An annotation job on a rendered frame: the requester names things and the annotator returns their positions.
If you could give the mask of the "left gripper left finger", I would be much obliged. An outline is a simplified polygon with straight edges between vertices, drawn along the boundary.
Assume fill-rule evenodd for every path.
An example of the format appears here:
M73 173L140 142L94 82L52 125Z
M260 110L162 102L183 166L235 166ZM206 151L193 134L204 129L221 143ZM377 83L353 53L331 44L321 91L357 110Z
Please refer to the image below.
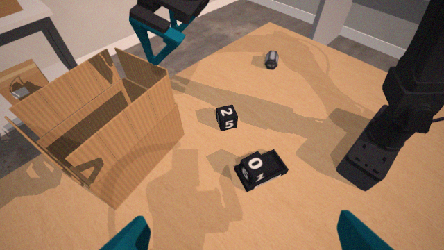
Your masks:
M148 250L150 237L144 216L136 216L99 250Z

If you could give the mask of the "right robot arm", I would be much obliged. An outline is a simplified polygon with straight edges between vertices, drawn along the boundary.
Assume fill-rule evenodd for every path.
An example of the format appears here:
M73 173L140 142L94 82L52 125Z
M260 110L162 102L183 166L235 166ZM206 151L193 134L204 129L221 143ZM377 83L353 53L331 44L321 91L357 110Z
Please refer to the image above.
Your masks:
M388 105L379 109L345 157L377 182L386 177L405 141L414 133L428 133L433 116L444 106L444 0L430 0L382 90Z

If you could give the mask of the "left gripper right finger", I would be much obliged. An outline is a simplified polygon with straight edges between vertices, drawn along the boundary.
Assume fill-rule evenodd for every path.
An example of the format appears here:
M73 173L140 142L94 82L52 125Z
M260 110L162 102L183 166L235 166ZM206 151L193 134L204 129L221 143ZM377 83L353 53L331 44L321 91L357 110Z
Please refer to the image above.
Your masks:
M337 223L342 250L394 250L349 210L342 210Z

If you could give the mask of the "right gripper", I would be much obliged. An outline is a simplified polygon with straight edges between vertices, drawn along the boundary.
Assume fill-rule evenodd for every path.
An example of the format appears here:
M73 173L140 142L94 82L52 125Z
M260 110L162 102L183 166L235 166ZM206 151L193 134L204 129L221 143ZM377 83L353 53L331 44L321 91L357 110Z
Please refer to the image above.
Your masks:
M158 65L177 48L185 38L182 32L208 3L209 0L137 0L137 4L130 9L129 22L148 62ZM170 21L154 14L161 6L169 9ZM177 25L177 20L182 22L181 25ZM147 31L160 36L167 44L156 56L153 55Z

